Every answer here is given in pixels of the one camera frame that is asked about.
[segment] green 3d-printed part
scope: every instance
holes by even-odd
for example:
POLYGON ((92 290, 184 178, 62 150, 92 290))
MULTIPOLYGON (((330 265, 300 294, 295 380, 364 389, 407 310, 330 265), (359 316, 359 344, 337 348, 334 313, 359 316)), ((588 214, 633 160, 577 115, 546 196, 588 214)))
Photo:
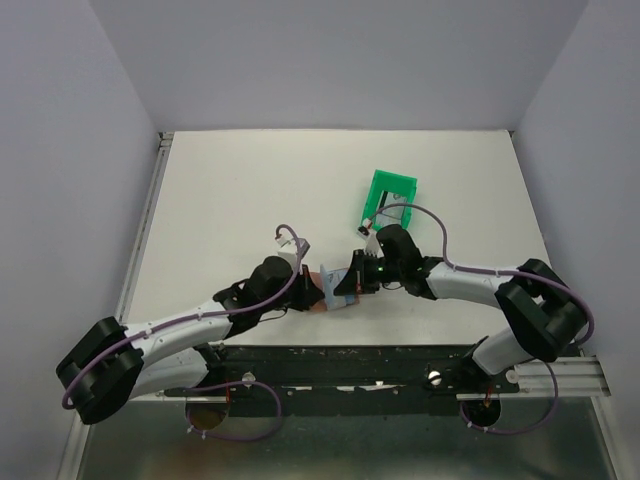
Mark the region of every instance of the green 3d-printed part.
MULTIPOLYGON (((376 170, 369 189, 367 203, 362 212, 362 220, 384 205, 391 203, 413 203, 416 196, 418 180, 395 173, 376 170)), ((378 231, 382 227, 398 223, 402 228, 409 226, 411 209, 405 207, 389 208, 377 215, 373 221, 373 229, 378 231)))

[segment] screw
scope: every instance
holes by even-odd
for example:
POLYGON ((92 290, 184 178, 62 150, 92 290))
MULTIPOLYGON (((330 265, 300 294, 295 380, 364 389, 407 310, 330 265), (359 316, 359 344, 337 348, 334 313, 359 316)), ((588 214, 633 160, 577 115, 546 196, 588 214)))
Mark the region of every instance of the screw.
POLYGON ((242 381, 243 382, 248 382, 248 383, 253 383, 256 381, 256 376, 251 373, 251 372, 247 372, 244 375, 242 375, 242 381))
POLYGON ((429 380, 429 383, 434 387, 437 387, 442 383, 442 377, 440 376, 440 372, 438 372, 437 370, 431 370, 429 372, 429 375, 427 375, 427 379, 429 380))
POLYGON ((505 376, 507 377, 507 382, 514 385, 520 380, 520 375, 515 370, 508 370, 505 376))

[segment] purple cable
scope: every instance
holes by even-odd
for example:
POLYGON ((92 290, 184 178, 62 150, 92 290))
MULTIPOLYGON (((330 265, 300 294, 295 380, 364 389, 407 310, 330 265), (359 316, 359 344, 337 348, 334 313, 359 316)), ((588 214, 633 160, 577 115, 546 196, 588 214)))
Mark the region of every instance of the purple cable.
POLYGON ((481 427, 479 425, 476 425, 476 424, 472 423, 471 420, 469 420, 469 417, 467 416, 467 412, 465 410, 466 405, 465 405, 464 402, 460 402, 460 416, 464 420, 464 423, 467 424, 467 427, 473 428, 474 430, 478 430, 479 432, 489 433, 491 435, 520 435, 522 433, 532 432, 536 428, 540 428, 543 425, 546 425, 547 423, 549 423, 549 421, 551 421, 551 419, 555 415, 556 410, 558 410, 558 396, 559 396, 558 379, 556 378, 556 374, 553 373, 553 370, 551 369, 551 365, 549 365, 548 363, 544 363, 544 366, 549 369, 549 373, 551 374, 551 381, 553 382, 553 403, 551 404, 551 408, 549 408, 549 411, 547 412, 547 414, 544 417, 542 417, 542 419, 540 421, 538 421, 537 423, 534 423, 533 425, 530 425, 528 427, 520 428, 520 429, 517 429, 517 430, 502 430, 502 429, 499 429, 499 428, 485 428, 485 427, 481 427))
MULTIPOLYGON (((287 283, 285 283, 284 287, 282 287, 272 297, 266 300, 263 300, 262 302, 257 303, 255 305, 251 305, 249 307, 243 307, 243 308, 236 308, 233 310, 218 310, 215 312, 205 312, 201 315, 203 318, 218 317, 221 315, 235 315, 237 313, 251 312, 252 310, 256 310, 258 308, 264 307, 265 305, 268 305, 269 303, 273 302, 274 300, 284 295, 284 293, 293 284, 293 282, 296 279, 296 276, 298 275, 298 272, 300 271, 300 266, 302 265, 302 255, 301 255, 302 250, 300 248, 300 239, 298 238, 298 235, 293 230, 293 228, 291 228, 289 225, 285 225, 284 223, 278 225, 276 227, 276 238, 280 237, 280 230, 282 229, 287 230, 291 234, 291 237, 293 237, 293 240, 296 243, 296 254, 297 254, 296 267, 293 269, 293 272, 291 273, 291 277, 289 278, 287 283)), ((186 315, 184 317, 174 318, 173 320, 168 320, 164 323, 161 323, 160 325, 156 325, 155 327, 151 328, 151 333, 156 333, 161 330, 164 330, 165 328, 173 327, 174 325, 178 325, 179 323, 188 322, 190 320, 196 320, 198 318, 200 317, 197 314, 191 314, 191 315, 186 315)), ((64 408, 65 410, 73 410, 74 405, 70 402, 71 392, 73 392, 73 390, 76 388, 78 383, 80 383, 80 380, 82 380, 85 377, 85 375, 89 373, 89 371, 91 371, 92 368, 94 368, 98 363, 100 363, 107 355, 110 355, 113 352, 118 351, 125 345, 135 342, 136 340, 139 340, 141 338, 144 338, 146 335, 147 335, 146 331, 136 333, 131 337, 127 337, 123 340, 120 340, 117 343, 114 343, 109 348, 103 350, 98 355, 96 355, 93 358, 93 360, 91 360, 82 370, 80 370, 80 372, 78 372, 78 374, 75 376, 75 378, 71 381, 71 383, 65 390, 64 395, 62 395, 62 408, 64 408)))
POLYGON ((522 277, 528 280, 544 283, 545 285, 548 285, 552 288, 560 290, 562 293, 570 296, 573 302, 584 312, 585 316, 587 317, 587 322, 589 324, 589 326, 587 327, 587 332, 584 334, 584 336, 581 339, 575 340, 575 344, 583 345, 593 336, 593 332, 596 327, 596 322, 593 317, 593 313, 591 312, 591 309, 587 305, 587 302, 582 297, 580 297, 580 295, 578 295, 576 292, 574 292, 570 288, 566 287, 565 285, 562 285, 561 283, 554 282, 553 280, 549 280, 548 278, 541 277, 533 273, 521 272, 519 270, 490 270, 488 268, 465 267, 461 265, 456 265, 451 260, 449 260, 449 256, 447 255, 447 244, 449 242, 449 234, 447 233, 447 227, 445 227, 444 222, 440 220, 440 218, 435 213, 433 213, 430 210, 427 210, 424 207, 421 207, 420 205, 414 205, 412 203, 392 203, 390 205, 385 205, 384 207, 376 210, 373 213, 373 215, 369 217, 369 220, 373 221, 374 217, 378 215, 380 212, 386 210, 387 208, 393 208, 393 207, 409 207, 409 208, 414 208, 416 210, 420 210, 421 212, 429 215, 431 218, 433 218, 436 221, 438 225, 440 225, 440 229, 442 230, 442 259, 444 260, 444 263, 446 263, 449 267, 453 268, 454 270, 459 270, 461 272, 466 272, 466 273, 478 273, 481 275, 504 275, 507 277, 522 277))
POLYGON ((276 401, 276 422, 273 424, 273 426, 271 426, 271 428, 269 428, 268 430, 259 433, 257 435, 251 435, 251 436, 247 436, 247 437, 242 437, 242 436, 236 436, 236 435, 227 435, 224 433, 215 433, 212 430, 198 430, 196 427, 193 426, 193 422, 191 421, 191 412, 189 412, 189 410, 187 410, 186 413, 186 417, 187 417, 187 422, 190 425, 190 429, 193 430, 196 433, 199 433, 200 435, 205 435, 209 438, 217 438, 220 440, 229 440, 232 442, 255 442, 256 440, 262 440, 263 438, 269 437, 271 435, 273 435, 274 433, 276 433, 278 431, 278 429, 282 426, 282 403, 280 402, 280 397, 278 397, 278 394, 276 393, 276 391, 271 388, 269 385, 267 385, 266 383, 262 383, 262 382, 257 382, 257 381, 249 381, 249 382, 245 382, 245 381, 236 381, 236 382, 228 382, 228 383, 221 383, 220 385, 213 385, 211 387, 197 387, 197 388, 189 388, 187 389, 189 392, 208 392, 211 390, 221 390, 223 388, 227 388, 227 387, 236 387, 236 386, 241 386, 241 385, 255 385, 256 387, 260 387, 260 388, 264 388, 267 392, 269 392, 271 394, 271 396, 274 398, 274 400, 276 401))

